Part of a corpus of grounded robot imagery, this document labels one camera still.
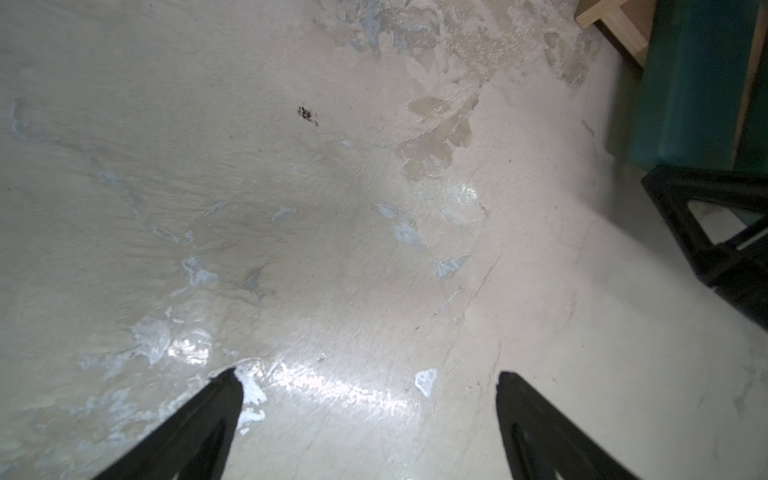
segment dark spot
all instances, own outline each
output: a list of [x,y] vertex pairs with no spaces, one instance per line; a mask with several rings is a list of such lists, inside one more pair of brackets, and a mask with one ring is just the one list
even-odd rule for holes
[[252,268],[248,273],[248,278],[246,278],[245,283],[243,283],[243,288],[255,293],[256,289],[259,288],[259,275],[261,275],[261,268]]
[[587,121],[586,121],[586,120],[582,120],[582,121],[581,121],[581,124],[582,124],[582,125],[584,125],[584,128],[586,128],[586,129],[587,129],[587,131],[589,132],[589,134],[590,134],[590,135],[592,135],[592,137],[594,138],[594,129],[593,129],[592,127],[590,127],[590,126],[589,126],[589,124],[587,123]]
[[544,34],[544,41],[549,48],[555,48],[558,45],[558,40],[560,40],[560,35],[556,31],[548,31]]
[[306,121],[311,121],[311,122],[313,122],[313,123],[315,124],[315,126],[317,126],[317,120],[315,120],[315,119],[312,117],[312,112],[311,112],[311,111],[307,110],[307,109],[306,109],[306,108],[304,108],[304,107],[299,107],[299,110],[297,111],[297,113],[298,113],[298,114],[299,114],[299,116],[300,116],[301,118],[303,118],[304,120],[306,120]]
[[528,10],[528,13],[530,13],[531,15],[536,15],[536,9],[533,7],[533,4],[530,3],[528,0],[525,0],[525,2],[523,2],[523,8]]
[[552,53],[552,50],[549,48],[544,50],[544,56],[547,58],[547,63],[550,67],[554,67],[554,64],[557,63],[557,58],[554,57],[554,53]]

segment scratch mark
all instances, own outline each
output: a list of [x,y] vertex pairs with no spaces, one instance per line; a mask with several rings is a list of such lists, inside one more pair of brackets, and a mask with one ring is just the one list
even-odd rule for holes
[[592,135],[592,138],[594,138],[594,129],[590,127],[585,120],[581,120],[581,124],[584,125],[584,128],[586,128],[589,134]]
[[746,368],[746,383],[741,390],[741,395],[733,397],[733,407],[736,409],[736,414],[739,418],[742,418],[744,411],[746,410],[746,396],[752,389],[755,383],[755,369],[750,366]]
[[584,238],[581,239],[581,245],[578,248],[578,255],[576,256],[576,260],[574,260],[571,265],[578,265],[578,263],[581,261],[581,255],[584,253],[584,245],[587,244],[587,237],[589,237],[589,230],[591,228],[592,223],[589,223],[589,225],[587,225],[587,231],[584,233]]
[[37,128],[26,124],[22,119],[24,113],[24,98],[14,98],[11,103],[11,133],[24,140],[39,143],[45,140],[45,136]]
[[469,308],[469,305],[472,303],[472,301],[475,299],[475,297],[480,293],[480,289],[485,286],[485,284],[488,282],[488,278],[491,276],[491,272],[496,267],[496,264],[498,263],[498,259],[502,258],[502,255],[499,254],[496,257],[496,260],[493,261],[491,266],[488,267],[488,269],[485,271],[485,275],[482,276],[482,280],[480,282],[480,285],[475,289],[475,292],[472,293],[472,295],[469,296],[469,301],[467,302],[467,306],[464,307],[464,313],[462,314],[462,320],[466,317],[467,309]]
[[437,316],[437,314],[438,314],[438,313],[440,313],[440,312],[442,311],[442,309],[444,309],[444,308],[445,308],[445,307],[446,307],[446,306],[447,306],[449,303],[451,303],[451,301],[452,301],[452,300],[453,300],[453,299],[454,299],[454,298],[455,298],[455,297],[458,295],[458,293],[459,293],[459,292],[461,292],[461,291],[462,291],[462,288],[461,288],[461,287],[459,287],[459,288],[458,288],[458,290],[456,290],[456,291],[453,293],[453,295],[451,295],[451,298],[447,299],[447,300],[445,301],[445,303],[443,303],[441,306],[439,306],[439,307],[438,307],[438,309],[437,309],[437,310],[435,310],[435,312],[434,312],[432,315],[428,316],[428,317],[427,317],[427,319],[426,319],[426,320],[424,320],[424,323],[422,323],[421,325],[417,326],[417,327],[416,327],[416,329],[418,330],[418,329],[420,329],[420,328],[422,328],[422,327],[426,326],[426,324],[427,324],[427,323],[429,323],[429,321],[430,321],[430,320],[432,320],[433,318],[435,318],[435,317]]
[[563,322],[563,325],[558,329],[558,332],[564,329],[571,322],[571,319],[574,317],[574,313],[576,312],[577,304],[578,304],[578,290],[574,290],[574,292],[571,294],[571,305],[568,308],[568,318],[565,319],[565,321]]
[[171,232],[169,232],[167,229],[160,227],[158,225],[152,224],[152,233],[157,235],[158,237],[169,240],[173,243],[179,243],[179,239],[176,238],[175,235],[173,235]]
[[209,215],[215,214],[216,212],[221,212],[224,210],[224,207],[227,205],[227,202],[216,202],[211,208],[208,209],[206,213],[203,214],[203,217],[207,217]]

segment black stand leg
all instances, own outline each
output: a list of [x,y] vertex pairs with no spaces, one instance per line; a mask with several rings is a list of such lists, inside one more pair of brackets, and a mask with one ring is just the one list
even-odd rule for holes
[[[705,285],[768,329],[768,175],[660,165],[643,187]],[[698,200],[763,217],[713,245],[688,208]]]
[[499,375],[496,412],[514,480],[637,480],[517,373]]
[[94,480],[219,480],[242,406],[229,369]]

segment wooden board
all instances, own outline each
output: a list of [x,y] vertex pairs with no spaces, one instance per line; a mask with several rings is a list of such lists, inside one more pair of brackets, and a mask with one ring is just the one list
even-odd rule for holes
[[[576,9],[576,22],[582,27],[588,27],[598,20],[602,21],[637,63],[644,67],[655,9],[656,0],[581,0]],[[734,132],[732,158],[736,157],[757,67],[760,64],[763,46],[766,44],[767,32],[768,7],[761,5],[752,38],[737,128]]]
[[581,0],[576,8],[576,22],[582,28],[592,25],[627,0]]
[[752,37],[752,48],[750,49],[750,61],[746,67],[746,81],[744,90],[741,93],[741,105],[739,107],[739,120],[736,122],[736,135],[734,136],[733,151],[731,152],[731,161],[736,160],[736,152],[741,140],[741,131],[744,129],[744,120],[746,120],[746,110],[750,106],[752,96],[752,87],[755,84],[757,76],[757,67],[760,66],[760,56],[763,54],[763,47],[766,42],[766,32],[768,31],[768,8],[761,4],[757,11],[757,21],[755,22],[755,33]]
[[648,56],[648,38],[643,36],[639,28],[627,17],[624,10],[616,8],[601,18],[608,30],[627,51],[637,60],[642,67],[645,66],[645,58]]

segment worn floor coating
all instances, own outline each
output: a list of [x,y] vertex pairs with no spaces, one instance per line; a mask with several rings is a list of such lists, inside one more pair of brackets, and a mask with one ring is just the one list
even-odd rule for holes
[[521,373],[641,478],[768,477],[768,337],[609,154],[559,0],[7,0],[0,478],[90,478],[212,373],[225,478],[508,478]]

